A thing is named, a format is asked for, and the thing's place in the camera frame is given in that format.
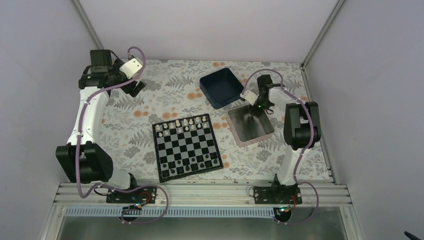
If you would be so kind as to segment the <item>pink metal tin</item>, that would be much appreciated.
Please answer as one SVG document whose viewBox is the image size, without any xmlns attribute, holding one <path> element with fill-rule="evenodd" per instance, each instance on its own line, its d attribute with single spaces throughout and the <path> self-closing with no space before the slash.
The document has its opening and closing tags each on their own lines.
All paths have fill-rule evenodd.
<svg viewBox="0 0 424 240">
<path fill-rule="evenodd" d="M 260 117 L 252 116 L 250 105 L 230 109 L 226 121 L 238 147 L 246 147 L 272 137 L 275 129 L 264 113 Z"/>
</svg>

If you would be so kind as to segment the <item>dark blue square tray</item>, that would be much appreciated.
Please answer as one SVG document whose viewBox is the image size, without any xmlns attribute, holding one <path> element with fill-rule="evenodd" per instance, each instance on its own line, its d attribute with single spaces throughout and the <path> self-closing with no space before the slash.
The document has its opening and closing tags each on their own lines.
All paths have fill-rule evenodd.
<svg viewBox="0 0 424 240">
<path fill-rule="evenodd" d="M 210 105 L 218 110 L 239 100 L 244 86 L 233 72 L 225 67 L 201 77 L 199 88 Z"/>
</svg>

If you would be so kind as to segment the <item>black and white chessboard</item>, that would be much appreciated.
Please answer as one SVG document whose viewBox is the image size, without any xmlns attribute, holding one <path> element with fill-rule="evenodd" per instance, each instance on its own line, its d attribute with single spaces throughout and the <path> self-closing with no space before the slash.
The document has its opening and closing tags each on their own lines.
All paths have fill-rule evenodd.
<svg viewBox="0 0 424 240">
<path fill-rule="evenodd" d="M 181 123 L 176 127 L 176 120 Z M 160 183 L 221 170 L 224 164 L 209 114 L 201 114 L 152 125 Z"/>
</svg>

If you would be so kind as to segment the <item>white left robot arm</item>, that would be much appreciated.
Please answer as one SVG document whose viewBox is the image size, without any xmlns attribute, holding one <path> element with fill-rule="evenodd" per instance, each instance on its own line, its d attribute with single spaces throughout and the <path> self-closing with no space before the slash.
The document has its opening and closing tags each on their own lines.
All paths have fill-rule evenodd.
<svg viewBox="0 0 424 240">
<path fill-rule="evenodd" d="M 92 184 L 88 193 L 95 188 L 118 191 L 124 201 L 131 203 L 139 197 L 135 177 L 114 166 L 112 158 L 98 141 L 102 117 L 113 89 L 136 97 L 145 87 L 138 78 L 146 67 L 146 57 L 136 46 L 127 50 L 127 61 L 120 59 L 112 50 L 90 51 L 88 65 L 78 81 L 79 107 L 72 133 L 65 145 L 58 146 L 55 156 L 68 180 L 77 184 L 82 198 L 82 184 Z"/>
</svg>

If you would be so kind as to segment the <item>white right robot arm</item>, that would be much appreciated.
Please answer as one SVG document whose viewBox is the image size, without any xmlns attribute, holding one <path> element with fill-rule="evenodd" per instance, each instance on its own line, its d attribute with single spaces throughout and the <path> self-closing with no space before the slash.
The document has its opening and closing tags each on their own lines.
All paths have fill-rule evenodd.
<svg viewBox="0 0 424 240">
<path fill-rule="evenodd" d="M 290 93 L 282 83 L 273 83 L 269 74 L 257 78 L 258 95 L 249 91 L 244 98 L 250 103 L 249 113 L 259 118 L 270 107 L 284 110 L 284 159 L 270 187 L 253 188 L 256 204 L 302 203 L 298 167 L 304 155 L 321 139 L 319 106 L 314 101 L 303 102 Z"/>
</svg>

